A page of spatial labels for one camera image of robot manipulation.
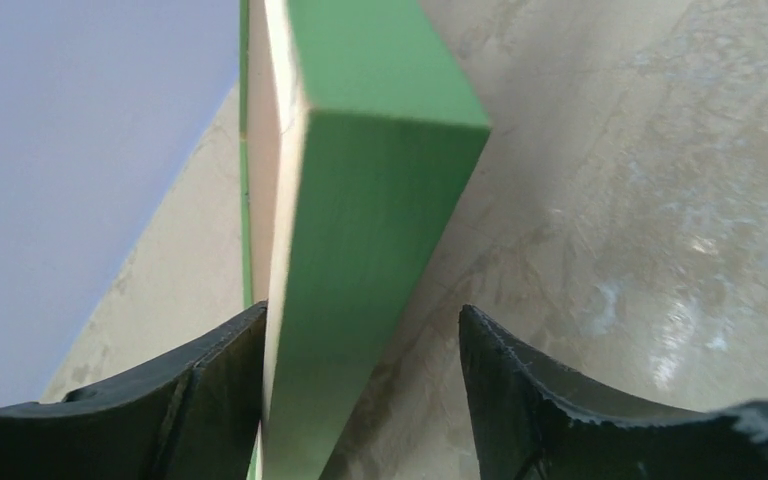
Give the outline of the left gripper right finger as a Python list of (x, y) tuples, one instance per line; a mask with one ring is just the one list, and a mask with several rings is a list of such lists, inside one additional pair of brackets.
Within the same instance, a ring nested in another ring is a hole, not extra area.
[(600, 383), (480, 309), (459, 348), (484, 479), (768, 479), (768, 400), (711, 412)]

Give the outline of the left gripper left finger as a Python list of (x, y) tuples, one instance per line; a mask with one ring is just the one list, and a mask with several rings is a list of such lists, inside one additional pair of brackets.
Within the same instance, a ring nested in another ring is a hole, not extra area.
[(0, 408), (0, 479), (242, 479), (262, 412), (267, 305), (69, 392)]

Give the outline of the green picture frame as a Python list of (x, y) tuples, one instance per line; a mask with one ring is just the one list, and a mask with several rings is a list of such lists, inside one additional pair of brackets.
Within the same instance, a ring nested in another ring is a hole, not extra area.
[(490, 135), (416, 1), (240, 5), (244, 300), (266, 300), (259, 479), (316, 479)]

